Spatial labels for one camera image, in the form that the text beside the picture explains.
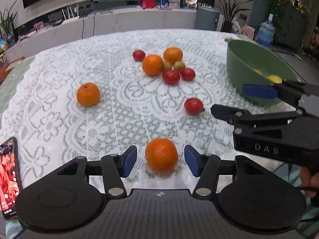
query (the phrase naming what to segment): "green basin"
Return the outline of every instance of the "green basin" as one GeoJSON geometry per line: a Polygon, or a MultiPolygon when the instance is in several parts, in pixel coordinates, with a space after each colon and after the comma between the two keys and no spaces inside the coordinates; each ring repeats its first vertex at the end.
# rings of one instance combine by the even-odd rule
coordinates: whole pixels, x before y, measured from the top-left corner
{"type": "MultiPolygon", "coordinates": [[[[291,67],[274,52],[254,42],[236,39],[228,42],[227,73],[230,82],[241,94],[244,84],[268,85],[270,81],[266,77],[270,74],[275,74],[283,80],[298,81],[291,67]],[[262,76],[252,69],[259,70],[262,76]]],[[[281,102],[279,99],[247,98],[264,107],[281,102]]]]}

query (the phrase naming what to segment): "white lace tablecloth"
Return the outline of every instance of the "white lace tablecloth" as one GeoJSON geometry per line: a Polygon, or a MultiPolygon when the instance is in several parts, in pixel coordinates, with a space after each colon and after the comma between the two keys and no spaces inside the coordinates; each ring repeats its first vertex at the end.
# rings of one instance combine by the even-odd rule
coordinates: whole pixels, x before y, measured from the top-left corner
{"type": "MultiPolygon", "coordinates": [[[[230,34],[202,30],[142,30],[114,33],[75,41],[39,53],[25,73],[17,92],[2,116],[2,141],[16,136],[20,176],[24,187],[77,156],[99,160],[110,153],[123,153],[136,145],[138,159],[127,179],[131,188],[180,189],[191,191],[194,178],[184,160],[183,149],[191,144],[200,153],[210,152],[233,160],[243,154],[233,149],[233,127],[216,120],[213,104],[231,105],[254,113],[290,110],[280,103],[269,109],[253,105],[229,83],[226,70],[230,34]],[[162,55],[168,47],[184,52],[184,62],[196,72],[194,82],[181,80],[167,86],[161,76],[147,77],[132,52],[162,55]],[[90,108],[79,106],[77,89],[96,83],[101,102],[90,108]],[[192,117],[184,102],[198,97],[206,112],[192,117]],[[148,168],[145,147],[164,137],[172,140],[179,153],[174,173],[156,175],[148,168]]],[[[272,170],[278,162],[250,156],[272,170]]],[[[220,179],[219,190],[231,182],[220,179]]],[[[102,178],[90,183],[103,191],[102,178]]]]}

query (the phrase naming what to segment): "smartphone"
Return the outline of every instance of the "smartphone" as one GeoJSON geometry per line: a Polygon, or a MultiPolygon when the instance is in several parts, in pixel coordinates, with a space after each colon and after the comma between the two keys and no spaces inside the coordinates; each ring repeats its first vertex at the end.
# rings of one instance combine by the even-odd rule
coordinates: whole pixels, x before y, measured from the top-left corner
{"type": "Polygon", "coordinates": [[[0,199],[4,219],[16,217],[15,202],[22,188],[19,177],[18,143],[11,137],[0,146],[0,199]]]}

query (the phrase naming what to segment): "red tomato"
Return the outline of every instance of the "red tomato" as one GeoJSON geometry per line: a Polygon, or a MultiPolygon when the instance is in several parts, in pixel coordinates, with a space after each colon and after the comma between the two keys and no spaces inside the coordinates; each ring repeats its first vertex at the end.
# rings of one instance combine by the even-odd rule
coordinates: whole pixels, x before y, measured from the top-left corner
{"type": "Polygon", "coordinates": [[[193,69],[190,68],[184,68],[181,70],[181,78],[184,81],[193,81],[196,74],[193,69]]]}
{"type": "Polygon", "coordinates": [[[197,98],[187,99],[184,103],[184,107],[189,115],[197,115],[205,111],[204,104],[197,98]]]}
{"type": "Polygon", "coordinates": [[[133,58],[136,60],[136,61],[143,61],[144,58],[145,58],[145,52],[142,51],[142,50],[135,50],[133,52],[133,58]]]}
{"type": "Polygon", "coordinates": [[[179,73],[174,70],[166,70],[162,74],[164,83],[169,85],[176,85],[178,84],[179,80],[181,79],[179,73]]]}

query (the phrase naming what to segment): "water bottle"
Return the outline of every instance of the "water bottle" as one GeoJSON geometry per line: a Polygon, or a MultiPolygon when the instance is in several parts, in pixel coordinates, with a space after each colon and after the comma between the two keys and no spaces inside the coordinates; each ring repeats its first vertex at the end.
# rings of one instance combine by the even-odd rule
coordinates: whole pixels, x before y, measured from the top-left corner
{"type": "Polygon", "coordinates": [[[269,15],[269,19],[266,22],[263,22],[260,25],[260,29],[258,35],[256,37],[256,42],[265,47],[269,47],[270,43],[274,38],[274,34],[276,32],[274,25],[272,25],[273,15],[269,15]]]}

